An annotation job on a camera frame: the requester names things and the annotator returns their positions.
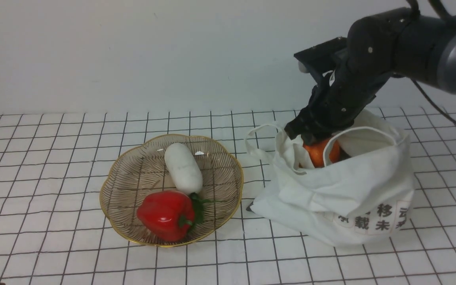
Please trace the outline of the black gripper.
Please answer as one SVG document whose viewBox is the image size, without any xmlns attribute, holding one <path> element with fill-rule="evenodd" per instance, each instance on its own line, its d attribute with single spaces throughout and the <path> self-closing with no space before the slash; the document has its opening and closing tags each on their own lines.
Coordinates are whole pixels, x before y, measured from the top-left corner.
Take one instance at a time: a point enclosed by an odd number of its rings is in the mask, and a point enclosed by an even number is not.
<svg viewBox="0 0 456 285">
<path fill-rule="evenodd" d="M 315 80 L 307 106 L 284 128 L 293 140 L 302 136 L 306 146 L 329 139 L 353 125 L 354 119 L 375 99 L 391 70 L 377 62 L 367 45 L 352 45 L 345 37 L 299 51 L 295 59 Z"/>
</svg>

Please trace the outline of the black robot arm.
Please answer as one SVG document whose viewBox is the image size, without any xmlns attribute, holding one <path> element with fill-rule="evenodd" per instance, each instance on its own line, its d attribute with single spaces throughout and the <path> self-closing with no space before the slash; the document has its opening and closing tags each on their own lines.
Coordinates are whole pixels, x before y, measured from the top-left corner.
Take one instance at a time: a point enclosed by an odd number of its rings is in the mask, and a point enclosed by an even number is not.
<svg viewBox="0 0 456 285">
<path fill-rule="evenodd" d="M 321 141 L 353 126 L 392 77 L 456 95 L 456 15 L 428 17 L 416 5 L 385 11 L 356 21 L 347 37 L 294 56 L 316 85 L 285 132 L 290 139 Z"/>
</svg>

